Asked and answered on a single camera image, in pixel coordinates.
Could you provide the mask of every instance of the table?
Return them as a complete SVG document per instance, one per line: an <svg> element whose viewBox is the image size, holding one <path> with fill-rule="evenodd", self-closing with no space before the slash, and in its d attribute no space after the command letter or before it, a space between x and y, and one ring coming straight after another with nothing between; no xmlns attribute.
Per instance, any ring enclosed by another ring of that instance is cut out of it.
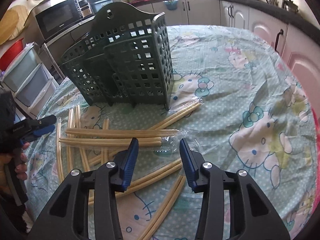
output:
<svg viewBox="0 0 320 240"><path fill-rule="evenodd" d="M88 106L67 78L39 117L55 114L61 118L64 134L69 108L80 104L83 127L102 129L103 120L109 118L110 129L147 129L186 102L202 98L200 108L169 128L180 129L181 138L186 137L205 160L221 169L247 170L294 238L309 219L318 192L315 121L299 82L278 53L248 30L185 25L168 27L168 34L175 80L168 112L160 105ZM174 138L165 150L141 151L133 179L177 159L178 139ZM33 218L58 187L55 149L55 134L51 134L32 143L27 152L27 206ZM87 153L95 156L99 150ZM79 154L76 157L76 167L81 168ZM139 236L177 174L118 199L125 240ZM186 184L153 238L194 239L201 201L202 195L192 193ZM93 239L92 212L90 207L89 233ZM229 224L229 198L225 193L225 238Z"/></svg>

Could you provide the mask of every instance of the red bowl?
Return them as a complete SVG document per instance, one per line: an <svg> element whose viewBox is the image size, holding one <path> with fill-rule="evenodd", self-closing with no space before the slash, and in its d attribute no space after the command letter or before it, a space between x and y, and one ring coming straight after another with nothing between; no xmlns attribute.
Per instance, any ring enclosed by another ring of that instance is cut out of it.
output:
<svg viewBox="0 0 320 240"><path fill-rule="evenodd" d="M0 69L5 71L14 58L23 50L22 39L17 40L0 58Z"/></svg>

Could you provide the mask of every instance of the wooden cutting board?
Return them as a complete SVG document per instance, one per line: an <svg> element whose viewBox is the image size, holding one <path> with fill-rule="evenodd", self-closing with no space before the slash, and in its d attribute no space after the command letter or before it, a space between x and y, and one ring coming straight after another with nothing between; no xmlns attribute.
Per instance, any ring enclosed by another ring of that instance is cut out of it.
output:
<svg viewBox="0 0 320 240"><path fill-rule="evenodd" d="M15 10L9 9L5 12L0 21L0 45L5 43L14 33L18 21L19 14Z"/></svg>
<svg viewBox="0 0 320 240"><path fill-rule="evenodd" d="M13 6L11 9L15 10L18 13L19 21L13 34L8 39L9 41L18 37L22 33L23 29L26 27L24 26L24 23L26 22L26 19L28 18L28 15L29 15L29 11L27 7L25 7L24 5L16 5L16 6Z"/></svg>

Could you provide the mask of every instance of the black countertop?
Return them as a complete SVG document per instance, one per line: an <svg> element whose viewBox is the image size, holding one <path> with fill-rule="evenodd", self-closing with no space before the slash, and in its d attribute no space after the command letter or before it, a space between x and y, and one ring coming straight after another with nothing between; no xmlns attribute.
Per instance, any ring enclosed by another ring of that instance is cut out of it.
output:
<svg viewBox="0 0 320 240"><path fill-rule="evenodd" d="M166 1L166 0L138 1L138 2L132 3L132 5L137 7L137 6L141 6L149 3L161 2L161 1ZM229 2L243 4L251 8L257 9L259 11L262 11L264 13L267 13L281 20L284 23L291 24L296 28L300 29L302 32L304 32L308 37L310 37L320 46L320 30L310 22L303 19L299 14L288 12L280 7L265 3L260 0L222 0L222 1L229 1Z"/></svg>

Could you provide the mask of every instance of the white cabinet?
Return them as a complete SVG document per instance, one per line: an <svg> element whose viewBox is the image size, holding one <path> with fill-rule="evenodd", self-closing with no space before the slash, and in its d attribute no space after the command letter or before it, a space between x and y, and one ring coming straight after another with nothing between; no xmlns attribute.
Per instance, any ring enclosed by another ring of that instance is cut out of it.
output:
<svg viewBox="0 0 320 240"><path fill-rule="evenodd" d="M304 89L320 117L320 47L302 31L289 25L282 59Z"/></svg>
<svg viewBox="0 0 320 240"><path fill-rule="evenodd" d="M249 11L249 30L264 39L273 48L275 47L277 36L279 36L279 42L276 50L280 55L282 55L288 25L256 9L250 8Z"/></svg>
<svg viewBox="0 0 320 240"><path fill-rule="evenodd" d="M249 7L238 3L232 3L231 6L232 27L239 29L248 29L249 25Z"/></svg>
<svg viewBox="0 0 320 240"><path fill-rule="evenodd" d="M140 11L143 11L143 12L154 13L152 3L141 5L136 8L139 9Z"/></svg>
<svg viewBox="0 0 320 240"><path fill-rule="evenodd" d="M155 13L165 12L165 21L167 26L188 25L188 14L185 0L179 0L177 9L172 11L167 9L164 2L157 2L152 5Z"/></svg>
<svg viewBox="0 0 320 240"><path fill-rule="evenodd" d="M220 25L219 0L186 0L190 25Z"/></svg>
<svg viewBox="0 0 320 240"><path fill-rule="evenodd" d="M220 14L221 14L221 25L226 27L232 27L231 17L231 2L220 1Z"/></svg>

